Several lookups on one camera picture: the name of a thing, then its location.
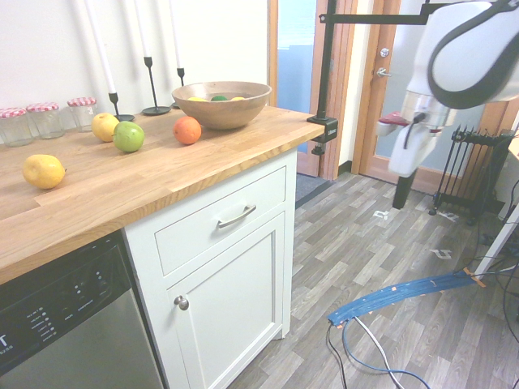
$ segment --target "butcher block counter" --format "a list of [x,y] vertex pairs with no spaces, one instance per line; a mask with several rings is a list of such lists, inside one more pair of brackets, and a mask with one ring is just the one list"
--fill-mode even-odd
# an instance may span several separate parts
[[[265,107],[239,130],[205,130],[191,146],[172,134],[173,110],[137,116],[146,133],[131,154],[92,133],[68,132],[18,148],[0,146],[0,284],[258,165],[323,133],[308,115]],[[56,156],[66,169],[53,190],[22,176],[33,154]]]

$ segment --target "drawer handle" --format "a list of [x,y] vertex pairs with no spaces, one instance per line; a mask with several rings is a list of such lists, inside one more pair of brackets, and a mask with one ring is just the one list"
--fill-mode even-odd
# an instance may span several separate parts
[[240,215],[240,216],[236,216],[234,219],[231,219],[231,220],[227,220],[227,221],[221,221],[219,220],[218,221],[218,224],[217,224],[217,227],[219,229],[223,229],[224,227],[227,227],[231,224],[234,224],[236,223],[237,221],[240,221],[241,219],[245,219],[247,216],[249,216],[252,212],[254,212],[256,210],[256,205],[253,205],[251,207],[249,207],[248,205],[245,207],[245,209],[243,210],[243,214]]

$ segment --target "dishwasher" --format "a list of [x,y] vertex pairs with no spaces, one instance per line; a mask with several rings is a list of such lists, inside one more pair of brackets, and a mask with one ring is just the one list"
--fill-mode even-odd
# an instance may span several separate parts
[[165,389],[122,233],[0,285],[1,389]]

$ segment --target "cabinet door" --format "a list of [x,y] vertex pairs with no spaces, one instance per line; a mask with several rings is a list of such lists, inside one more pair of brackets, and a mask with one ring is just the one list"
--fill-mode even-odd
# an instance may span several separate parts
[[191,389],[227,387],[281,330],[283,232],[280,214],[169,289]]

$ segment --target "white cabinet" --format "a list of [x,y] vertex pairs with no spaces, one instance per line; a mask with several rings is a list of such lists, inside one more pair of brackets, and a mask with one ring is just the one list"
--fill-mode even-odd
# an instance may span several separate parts
[[295,174],[292,150],[125,228],[171,389],[225,388],[288,332]]
[[283,223],[277,216],[168,291],[191,389],[226,387],[281,330]]

